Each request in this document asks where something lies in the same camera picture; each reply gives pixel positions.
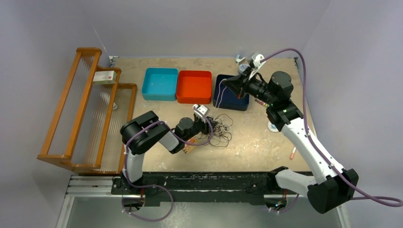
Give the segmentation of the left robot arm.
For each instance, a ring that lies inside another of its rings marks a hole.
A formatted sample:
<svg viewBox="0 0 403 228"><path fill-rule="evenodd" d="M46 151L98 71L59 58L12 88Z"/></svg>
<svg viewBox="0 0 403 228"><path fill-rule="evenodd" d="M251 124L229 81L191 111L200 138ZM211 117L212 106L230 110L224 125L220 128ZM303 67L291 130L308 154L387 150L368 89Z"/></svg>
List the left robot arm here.
<svg viewBox="0 0 403 228"><path fill-rule="evenodd" d="M155 144L161 144L171 154L190 146L208 144L213 137L214 121L208 117L208 109L194 109L194 118L184 117L171 128L149 111L125 123L121 129L124 144L123 188L129 194L137 194L142 187L144 154Z"/></svg>

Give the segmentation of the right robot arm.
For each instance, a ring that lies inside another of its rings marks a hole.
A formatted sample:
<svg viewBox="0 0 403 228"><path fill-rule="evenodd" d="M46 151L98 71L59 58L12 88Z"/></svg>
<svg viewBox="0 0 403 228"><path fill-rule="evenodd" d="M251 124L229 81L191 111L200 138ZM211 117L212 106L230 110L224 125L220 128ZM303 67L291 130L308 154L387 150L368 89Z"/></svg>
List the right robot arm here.
<svg viewBox="0 0 403 228"><path fill-rule="evenodd" d="M267 180L270 192L287 189L303 195L320 214L352 199L358 174L337 162L312 133L304 115L291 100L294 87L289 74L277 71L267 83L247 75L233 76L222 83L238 98L249 94L261 101L269 121L292 142L312 172L312 176L306 176L288 168L277 168Z"/></svg>

